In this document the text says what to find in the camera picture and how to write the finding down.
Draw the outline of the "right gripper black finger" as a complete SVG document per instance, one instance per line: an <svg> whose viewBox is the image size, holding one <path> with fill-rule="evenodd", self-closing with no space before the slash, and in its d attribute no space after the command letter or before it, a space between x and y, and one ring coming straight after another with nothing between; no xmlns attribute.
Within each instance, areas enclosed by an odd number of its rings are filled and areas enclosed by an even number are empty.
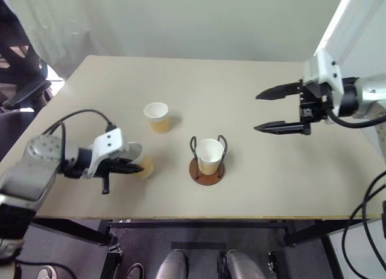
<svg viewBox="0 0 386 279"><path fill-rule="evenodd" d="M254 130L275 135L286 135L295 133L299 133L302 135L311 134L310 124L303 122L287 123L285 121L273 121L255 126Z"/></svg>
<svg viewBox="0 0 386 279"><path fill-rule="evenodd" d="M302 86L302 80L278 85L269 89L266 89L259 93L255 99L257 100L278 100L283 99L289 95L296 95L300 92L300 88Z"/></svg>

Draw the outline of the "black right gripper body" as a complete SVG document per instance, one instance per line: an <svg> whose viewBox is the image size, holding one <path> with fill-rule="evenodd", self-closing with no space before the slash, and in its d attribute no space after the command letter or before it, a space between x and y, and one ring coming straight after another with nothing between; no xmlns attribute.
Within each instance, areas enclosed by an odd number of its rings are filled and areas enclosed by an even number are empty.
<svg viewBox="0 0 386 279"><path fill-rule="evenodd" d="M327 119L326 109L332 107L332 90L327 83L305 84L303 79L300 79L299 95L299 116L302 124Z"/></svg>

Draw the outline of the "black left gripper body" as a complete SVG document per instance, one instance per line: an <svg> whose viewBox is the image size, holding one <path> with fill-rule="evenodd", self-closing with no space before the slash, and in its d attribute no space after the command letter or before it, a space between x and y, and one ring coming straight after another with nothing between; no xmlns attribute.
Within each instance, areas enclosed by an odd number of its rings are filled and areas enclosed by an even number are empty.
<svg viewBox="0 0 386 279"><path fill-rule="evenodd" d="M95 177L102 179L102 194L110 193L110 181L109 175L111 173L119 173L120 170L120 160L116 159L105 159L101 161L96 172Z"/></svg>

